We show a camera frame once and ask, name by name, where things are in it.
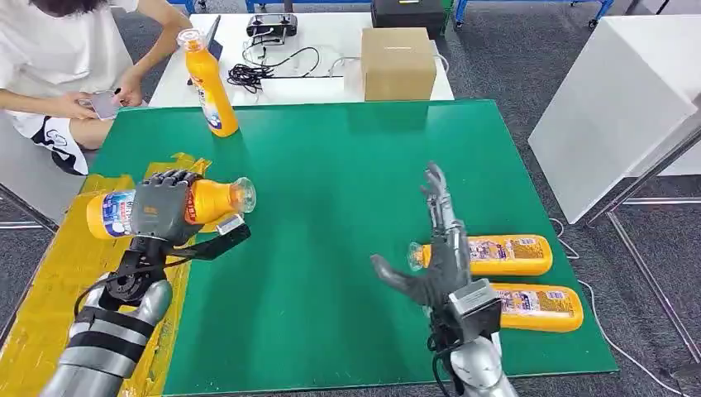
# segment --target white panel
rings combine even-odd
[[[528,142],[574,223],[695,111],[604,18]]]

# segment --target white shirt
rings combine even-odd
[[[109,0],[87,14],[52,17],[28,0],[0,0],[0,88],[32,97],[114,89],[132,66]]]

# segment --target shorts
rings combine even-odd
[[[87,175],[88,162],[80,145],[70,135],[70,119],[42,114],[7,112],[12,125],[37,146],[51,151],[51,159],[72,175]]]

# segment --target robotic hand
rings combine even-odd
[[[103,275],[76,301],[68,345],[40,396],[116,396],[170,306],[173,291],[164,268],[191,259],[214,259],[250,236],[248,226],[235,217],[220,228],[221,236],[174,248],[202,228],[184,220],[190,187],[200,178],[186,170],[170,170],[136,187],[131,210],[136,236],[117,270]],[[183,259],[166,264],[168,255]],[[85,295],[85,305],[78,311]],[[121,306],[135,309],[120,313]]]
[[[432,223],[431,260],[423,275],[412,276],[393,269],[373,255],[378,277],[414,302],[431,309],[429,349],[433,375],[443,394],[436,364],[442,361],[459,395],[469,397],[517,397],[503,373],[501,357],[489,340],[499,330],[501,300],[486,279],[472,281],[470,249],[465,226],[455,217],[446,178],[429,163],[422,186]]]

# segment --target bottle label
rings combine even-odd
[[[131,234],[131,206],[136,191],[110,193],[103,200],[103,225],[112,237]]]
[[[188,190],[188,199],[185,203],[185,222],[190,224],[197,223],[197,211],[195,211],[195,200],[193,196],[193,190]]]
[[[468,239],[470,260],[506,261],[513,259],[542,259],[545,257],[543,247],[533,238],[506,239],[501,242]]]
[[[562,291],[499,290],[502,313],[535,317],[573,318],[574,305]]]
[[[197,88],[199,96],[199,104],[202,106],[202,112],[204,117],[207,119],[207,123],[211,128],[215,130],[222,129],[222,119],[219,117],[219,112],[217,110],[217,105],[212,100],[212,95],[204,90],[203,81],[194,76],[190,79],[193,81],[194,86]]]

